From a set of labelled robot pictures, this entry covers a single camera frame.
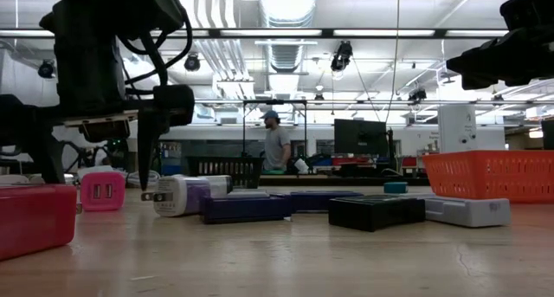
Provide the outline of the white column box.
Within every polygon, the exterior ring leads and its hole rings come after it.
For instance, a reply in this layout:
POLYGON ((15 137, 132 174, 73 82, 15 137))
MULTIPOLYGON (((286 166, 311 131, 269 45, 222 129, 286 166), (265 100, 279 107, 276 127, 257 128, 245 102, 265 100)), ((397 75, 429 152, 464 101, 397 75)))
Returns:
POLYGON ((466 152, 477 148, 473 105, 446 105, 438 110, 440 153, 466 152))

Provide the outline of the pink red USB charger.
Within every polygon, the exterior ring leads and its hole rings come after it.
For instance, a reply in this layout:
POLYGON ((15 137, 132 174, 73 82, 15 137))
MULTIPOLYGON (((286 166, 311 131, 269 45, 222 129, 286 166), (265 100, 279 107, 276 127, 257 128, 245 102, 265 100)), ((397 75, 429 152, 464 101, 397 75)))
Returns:
POLYGON ((85 211, 119 210, 125 193, 126 180, 118 171, 91 172, 81 180, 80 198, 85 211))

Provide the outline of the black plastic basket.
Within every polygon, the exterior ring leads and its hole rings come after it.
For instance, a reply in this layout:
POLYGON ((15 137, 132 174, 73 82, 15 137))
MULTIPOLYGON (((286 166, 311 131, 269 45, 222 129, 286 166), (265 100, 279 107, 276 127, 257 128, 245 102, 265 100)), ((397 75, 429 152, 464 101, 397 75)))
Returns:
POLYGON ((233 186, 257 189, 263 158, 187 157, 188 173, 193 177, 231 176, 233 186))

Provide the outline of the red storage bin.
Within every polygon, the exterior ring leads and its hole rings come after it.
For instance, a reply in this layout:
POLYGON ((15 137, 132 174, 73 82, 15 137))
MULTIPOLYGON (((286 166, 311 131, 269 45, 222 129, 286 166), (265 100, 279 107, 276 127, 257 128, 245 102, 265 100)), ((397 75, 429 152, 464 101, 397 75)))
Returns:
POLYGON ((339 165, 367 165, 371 164, 372 161, 370 158, 333 158, 332 164, 339 166, 339 165))

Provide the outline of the blue box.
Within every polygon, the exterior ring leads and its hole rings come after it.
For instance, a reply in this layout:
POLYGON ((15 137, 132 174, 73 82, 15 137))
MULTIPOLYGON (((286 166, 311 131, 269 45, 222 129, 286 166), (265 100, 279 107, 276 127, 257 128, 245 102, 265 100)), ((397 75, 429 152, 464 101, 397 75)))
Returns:
POLYGON ((272 194, 289 201, 292 213, 322 213, 328 211, 328 203, 338 197, 360 197, 362 193, 347 190, 303 190, 288 194, 272 194))

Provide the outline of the blue framed display meter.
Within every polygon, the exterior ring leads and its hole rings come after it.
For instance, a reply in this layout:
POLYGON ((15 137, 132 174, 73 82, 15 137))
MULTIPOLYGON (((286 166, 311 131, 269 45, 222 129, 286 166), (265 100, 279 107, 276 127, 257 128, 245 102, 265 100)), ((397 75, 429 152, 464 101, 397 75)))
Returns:
POLYGON ((200 202, 204 224, 245 223, 284 220, 292 215, 289 197, 204 197, 200 202))

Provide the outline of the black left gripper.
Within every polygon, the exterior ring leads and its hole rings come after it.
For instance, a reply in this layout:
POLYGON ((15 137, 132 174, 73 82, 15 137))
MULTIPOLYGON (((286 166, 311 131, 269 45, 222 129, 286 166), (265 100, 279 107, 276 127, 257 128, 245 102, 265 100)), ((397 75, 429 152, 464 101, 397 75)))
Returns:
POLYGON ((38 166, 47 184, 64 184, 62 153, 64 144, 51 133, 53 126, 79 117, 105 117, 138 110, 138 175, 142 191, 149 183, 154 147, 159 137, 172 126, 186 126, 195 105, 192 89, 171 85, 168 69, 191 49, 192 27, 187 12, 184 25, 172 33, 152 30, 135 40, 154 66, 159 85, 151 100, 129 101, 126 86, 151 76, 142 74, 129 80, 123 72, 119 47, 130 48, 129 40, 106 30, 100 23, 93 0, 59 0, 40 25, 53 33, 59 103, 37 107, 22 103, 13 94, 0 94, 0 145, 25 145, 25 151, 38 166))

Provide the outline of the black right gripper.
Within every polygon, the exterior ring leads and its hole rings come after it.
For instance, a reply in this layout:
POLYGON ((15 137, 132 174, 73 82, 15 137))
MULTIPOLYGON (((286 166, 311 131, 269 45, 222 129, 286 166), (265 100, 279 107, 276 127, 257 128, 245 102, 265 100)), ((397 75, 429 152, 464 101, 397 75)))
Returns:
POLYGON ((554 0, 508 0, 499 13, 508 33, 447 60, 447 68, 461 74, 462 88, 554 78, 554 0))

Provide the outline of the black aluminium rig frame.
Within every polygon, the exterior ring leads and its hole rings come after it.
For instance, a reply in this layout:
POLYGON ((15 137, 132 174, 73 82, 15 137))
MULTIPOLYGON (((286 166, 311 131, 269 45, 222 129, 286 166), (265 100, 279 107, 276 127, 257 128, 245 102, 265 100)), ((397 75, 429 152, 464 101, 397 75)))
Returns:
POLYGON ((192 29, 194 39, 472 39, 484 40, 507 34, 506 29, 287 29, 208 28, 192 29))

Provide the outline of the person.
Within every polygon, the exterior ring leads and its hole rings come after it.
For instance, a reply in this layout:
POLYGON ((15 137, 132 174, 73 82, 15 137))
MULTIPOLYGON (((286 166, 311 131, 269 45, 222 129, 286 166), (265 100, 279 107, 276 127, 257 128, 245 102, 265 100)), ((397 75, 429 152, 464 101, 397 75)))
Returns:
POLYGON ((280 117, 274 110, 267 111, 262 117, 267 129, 264 144, 265 171, 285 171, 291 157, 291 140, 285 128, 280 124, 280 117))

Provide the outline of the large red box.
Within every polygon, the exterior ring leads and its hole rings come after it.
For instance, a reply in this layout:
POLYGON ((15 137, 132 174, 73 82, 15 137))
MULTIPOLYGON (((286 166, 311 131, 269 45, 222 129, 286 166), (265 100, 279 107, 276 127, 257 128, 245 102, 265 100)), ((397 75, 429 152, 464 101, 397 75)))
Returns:
POLYGON ((72 185, 0 187, 0 261, 70 243, 76 216, 72 185))

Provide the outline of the purple and white charger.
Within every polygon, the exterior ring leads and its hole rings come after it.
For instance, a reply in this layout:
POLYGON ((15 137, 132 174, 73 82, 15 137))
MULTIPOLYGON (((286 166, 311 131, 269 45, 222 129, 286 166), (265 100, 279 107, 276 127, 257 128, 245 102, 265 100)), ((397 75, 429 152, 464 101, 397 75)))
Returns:
POLYGON ((167 176, 158 180, 157 190, 141 194, 143 202, 152 202, 155 212, 163 217, 198 215, 200 203, 210 194, 207 178, 167 176))

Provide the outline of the orange plastic basket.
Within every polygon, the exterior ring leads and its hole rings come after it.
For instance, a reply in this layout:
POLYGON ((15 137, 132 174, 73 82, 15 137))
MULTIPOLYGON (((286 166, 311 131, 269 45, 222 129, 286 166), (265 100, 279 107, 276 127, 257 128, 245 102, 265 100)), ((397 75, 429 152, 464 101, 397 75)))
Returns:
POLYGON ((437 196, 554 203, 554 151, 482 151, 423 158, 437 196))

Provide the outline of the white framed display meter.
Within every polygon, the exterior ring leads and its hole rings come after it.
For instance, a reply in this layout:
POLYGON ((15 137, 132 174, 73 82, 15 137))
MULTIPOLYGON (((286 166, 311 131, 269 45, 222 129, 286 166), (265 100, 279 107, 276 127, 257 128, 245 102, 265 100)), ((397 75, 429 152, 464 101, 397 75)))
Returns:
POLYGON ((419 194, 415 198, 425 201, 428 221, 466 228, 507 226, 512 223, 510 201, 505 198, 464 199, 431 194, 419 194))

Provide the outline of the black box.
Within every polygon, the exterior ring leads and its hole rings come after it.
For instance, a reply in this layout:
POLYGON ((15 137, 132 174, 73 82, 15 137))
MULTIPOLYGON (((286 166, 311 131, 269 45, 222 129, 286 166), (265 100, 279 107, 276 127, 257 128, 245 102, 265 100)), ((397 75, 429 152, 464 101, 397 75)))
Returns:
POLYGON ((426 220, 425 200, 413 197, 337 197, 328 202, 330 225, 375 232, 426 220))

